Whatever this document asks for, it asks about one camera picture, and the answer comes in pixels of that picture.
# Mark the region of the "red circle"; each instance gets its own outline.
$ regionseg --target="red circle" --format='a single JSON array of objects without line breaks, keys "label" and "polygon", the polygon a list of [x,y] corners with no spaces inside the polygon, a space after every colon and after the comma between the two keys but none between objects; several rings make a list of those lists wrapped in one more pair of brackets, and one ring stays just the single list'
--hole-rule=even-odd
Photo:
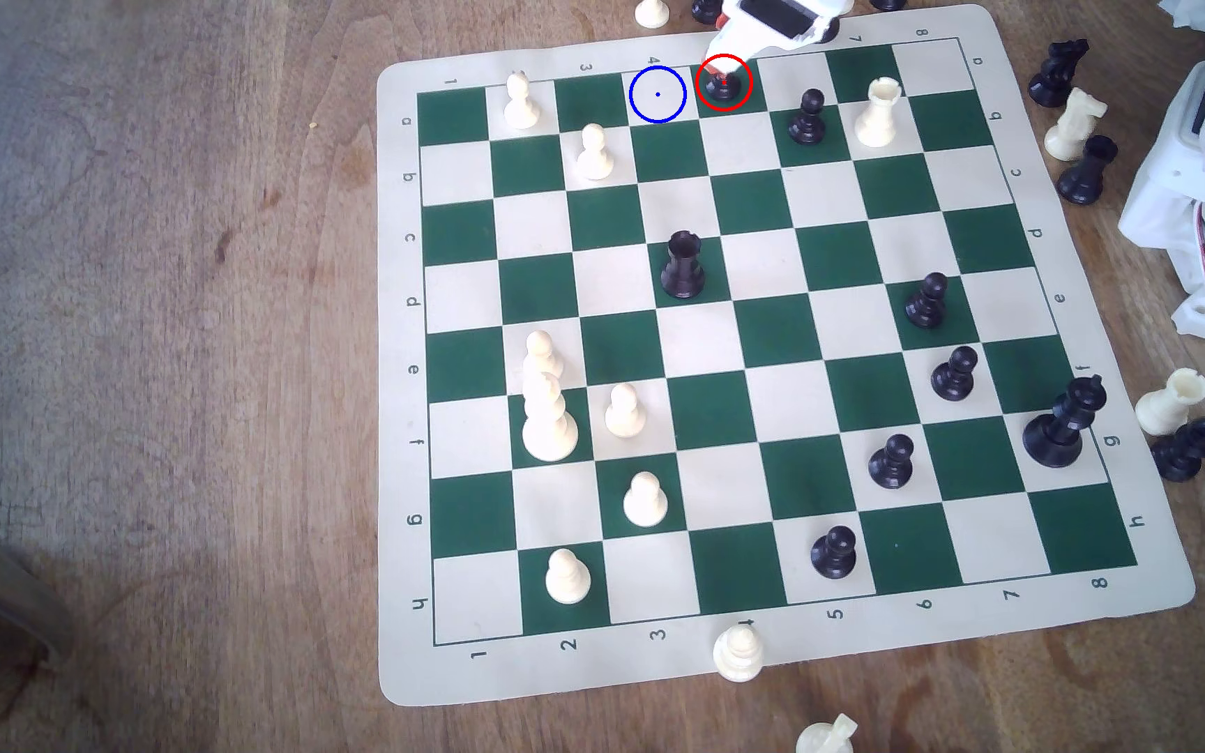
[{"label": "red circle", "polygon": [[[730,107],[715,107],[713,105],[710,105],[710,100],[706,99],[706,98],[704,98],[704,93],[700,92],[701,90],[701,87],[700,87],[700,71],[703,71],[704,67],[710,64],[710,60],[717,60],[719,58],[733,58],[734,60],[736,60],[747,71],[747,93],[742,95],[742,100],[741,101],[739,101],[736,105],[730,106]],[[747,100],[751,99],[751,88],[753,86],[756,86],[756,82],[751,78],[751,69],[747,69],[747,61],[743,60],[742,58],[737,58],[736,55],[728,55],[727,52],[721,52],[717,55],[710,57],[709,59],[706,59],[706,61],[700,63],[700,67],[696,69],[696,80],[694,81],[694,86],[692,88],[694,89],[694,94],[696,96],[699,96],[700,101],[704,101],[704,105],[706,107],[709,107],[710,110],[715,110],[716,112],[731,112],[733,110],[736,110],[737,107],[742,107],[743,105],[747,104]]]}]

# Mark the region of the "captured chess piece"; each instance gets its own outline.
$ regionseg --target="captured chess piece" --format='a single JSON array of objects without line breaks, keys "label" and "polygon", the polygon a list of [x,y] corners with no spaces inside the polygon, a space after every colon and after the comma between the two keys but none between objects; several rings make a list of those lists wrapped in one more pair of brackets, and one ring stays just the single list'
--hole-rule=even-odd
[{"label": "captured chess piece", "polygon": [[1072,204],[1095,204],[1105,193],[1105,167],[1118,157],[1118,146],[1107,135],[1093,135],[1086,140],[1084,154],[1076,165],[1063,171],[1058,178],[1058,194]]},{"label": "captured chess piece", "polygon": [[905,301],[905,317],[912,325],[931,330],[946,318],[946,275],[931,272]]},{"label": "captured chess piece", "polygon": [[700,266],[700,236],[693,231],[675,231],[668,239],[668,264],[659,275],[665,294],[687,299],[704,289],[704,267]]},{"label": "captured chess piece", "polygon": [[1174,436],[1165,436],[1151,446],[1156,471],[1166,481],[1188,481],[1203,470],[1205,458],[1205,418],[1180,426]]},{"label": "captured chess piece", "polygon": [[969,396],[975,388],[975,367],[980,365],[980,354],[975,348],[960,346],[951,352],[946,364],[933,369],[931,386],[945,401],[959,402]]},{"label": "captured chess piece", "polygon": [[812,545],[812,566],[829,580],[840,580],[858,564],[857,539],[847,525],[836,525]]},{"label": "captured chess piece", "polygon": [[821,143],[827,135],[827,122],[821,119],[822,107],[827,106],[827,95],[818,88],[803,93],[803,107],[789,120],[789,139],[803,145]]},{"label": "captured chess piece", "polygon": [[899,489],[910,482],[915,473],[915,441],[909,436],[892,435],[887,446],[871,454],[868,461],[868,476],[883,489]]},{"label": "captured chess piece", "polygon": [[1072,77],[1077,75],[1077,63],[1082,61],[1091,48],[1084,39],[1050,43],[1048,59],[1029,78],[1029,87],[1025,89],[1029,98],[1042,107],[1066,105],[1066,96],[1072,93]]},{"label": "captured chess piece", "polygon": [[1095,422],[1107,395],[1100,375],[1078,376],[1053,401],[1053,413],[1036,416],[1022,431],[1025,452],[1047,467],[1068,467],[1082,453],[1082,431]]}]

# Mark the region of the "white chess piece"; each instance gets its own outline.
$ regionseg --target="white chess piece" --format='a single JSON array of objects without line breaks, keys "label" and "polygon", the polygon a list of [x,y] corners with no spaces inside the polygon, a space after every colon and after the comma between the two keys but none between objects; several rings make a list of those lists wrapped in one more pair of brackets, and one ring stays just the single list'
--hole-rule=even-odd
[{"label": "white chess piece", "polygon": [[1151,436],[1169,436],[1188,423],[1188,408],[1205,400],[1205,376],[1180,369],[1164,381],[1164,389],[1136,401],[1136,424]]},{"label": "white chess piece", "polygon": [[563,605],[577,605],[589,595],[593,576],[569,549],[557,549],[546,560],[546,593]]},{"label": "white chess piece", "polygon": [[602,419],[606,430],[613,435],[629,440],[630,436],[639,435],[645,429],[645,406],[640,404],[640,396],[635,393],[635,387],[622,382],[612,387],[612,401],[606,406]]},{"label": "white chess piece", "polygon": [[640,0],[635,7],[635,23],[645,28],[659,28],[668,23],[668,4],[663,0]]},{"label": "white chess piece", "polygon": [[1095,124],[1105,116],[1109,105],[1075,88],[1066,98],[1066,108],[1058,125],[1045,134],[1045,152],[1054,160],[1072,163],[1082,158],[1086,140],[1095,133]]},{"label": "white chess piece", "polygon": [[575,452],[580,426],[565,411],[560,382],[546,372],[524,375],[524,449],[542,463],[556,463]]},{"label": "white chess piece", "polygon": [[622,511],[627,520],[640,528],[660,524],[668,514],[668,494],[659,487],[659,477],[649,471],[636,472],[622,500]]},{"label": "white chess piece", "polygon": [[858,143],[880,148],[895,139],[895,102],[900,101],[900,82],[881,77],[868,86],[868,108],[854,120]]},{"label": "white chess piece", "polygon": [[816,723],[798,736],[794,753],[853,753],[848,739],[858,730],[858,723],[840,714],[834,724]]},{"label": "white chess piece", "polygon": [[542,330],[534,330],[527,335],[524,373],[537,371],[545,371],[557,380],[560,380],[560,373],[565,371],[565,364],[556,354],[556,346],[552,345],[552,335]]},{"label": "white chess piece", "polygon": [[729,626],[713,641],[713,667],[725,680],[746,682],[760,675],[763,665],[760,636],[751,625]]},{"label": "white chess piece", "polygon": [[612,154],[606,149],[606,134],[602,127],[589,123],[583,127],[583,152],[575,161],[580,176],[589,181],[601,181],[612,173]]},{"label": "white chess piece", "polygon": [[505,81],[505,92],[511,95],[511,102],[505,106],[505,122],[516,130],[533,128],[537,124],[542,108],[528,96],[528,77],[524,71],[511,73]]}]

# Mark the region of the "blue circle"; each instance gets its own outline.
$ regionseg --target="blue circle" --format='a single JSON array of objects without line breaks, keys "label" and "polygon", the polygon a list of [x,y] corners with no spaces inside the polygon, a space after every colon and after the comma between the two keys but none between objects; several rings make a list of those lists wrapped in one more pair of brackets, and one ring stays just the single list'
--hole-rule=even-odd
[{"label": "blue circle", "polygon": [[[677,86],[681,87],[681,105],[677,106],[677,112],[674,112],[669,114],[666,118],[663,118],[660,120],[654,120],[653,118],[645,114],[645,112],[640,112],[640,108],[635,106],[635,82],[640,81],[640,77],[642,77],[645,73],[649,71],[666,71],[669,73],[672,73],[672,77],[677,78]],[[630,110],[634,110],[635,113],[639,114],[640,119],[643,119],[649,123],[665,123],[668,120],[671,120],[672,118],[676,118],[682,110],[686,110],[686,82],[682,81],[681,77],[678,77],[678,73],[676,71],[668,67],[666,65],[649,65],[643,71],[635,73],[634,78],[630,78],[630,88],[627,92],[627,96],[630,99]]]}]

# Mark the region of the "wooden table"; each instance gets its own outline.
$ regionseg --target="wooden table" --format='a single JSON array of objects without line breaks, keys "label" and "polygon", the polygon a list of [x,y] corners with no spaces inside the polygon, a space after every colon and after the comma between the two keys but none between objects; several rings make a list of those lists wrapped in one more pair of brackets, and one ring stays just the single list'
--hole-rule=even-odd
[{"label": "wooden table", "polygon": [[[911,6],[936,6],[913,1]],[[1122,148],[1069,219],[1129,398],[1205,342],[1117,231],[1205,35],[1153,0],[984,0],[1054,39]],[[870,12],[860,0],[857,12]],[[378,690],[375,77],[645,33],[631,2],[0,0],[0,541],[71,606],[0,751],[1205,749],[1205,471],[1170,487],[1194,602],[1127,620],[445,710]],[[696,30],[674,4],[668,33]],[[1029,105],[1036,130],[1056,116]],[[1054,163],[1052,169],[1059,169]],[[1115,400],[1123,400],[1117,395]]]}]

